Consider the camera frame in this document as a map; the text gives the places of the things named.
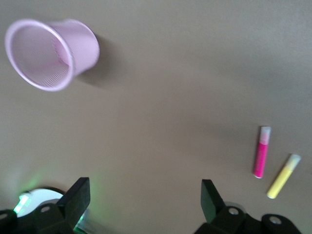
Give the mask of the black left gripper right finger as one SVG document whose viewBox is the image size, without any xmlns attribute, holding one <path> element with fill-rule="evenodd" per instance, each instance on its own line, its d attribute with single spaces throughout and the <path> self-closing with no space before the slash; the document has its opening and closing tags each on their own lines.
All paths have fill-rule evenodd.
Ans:
<svg viewBox="0 0 312 234">
<path fill-rule="evenodd" d="M 201 208 L 206 222 L 196 234 L 261 234 L 261 222 L 241 208 L 226 205 L 210 179 L 201 182 Z"/>
</svg>

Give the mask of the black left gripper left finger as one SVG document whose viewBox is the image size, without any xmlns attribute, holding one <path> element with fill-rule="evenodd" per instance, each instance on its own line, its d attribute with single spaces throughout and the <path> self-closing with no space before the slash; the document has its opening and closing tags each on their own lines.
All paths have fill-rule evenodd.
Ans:
<svg viewBox="0 0 312 234">
<path fill-rule="evenodd" d="M 81 177 L 57 203 L 47 203 L 35 209 L 35 233 L 73 234 L 90 200 L 90 179 Z"/>
</svg>

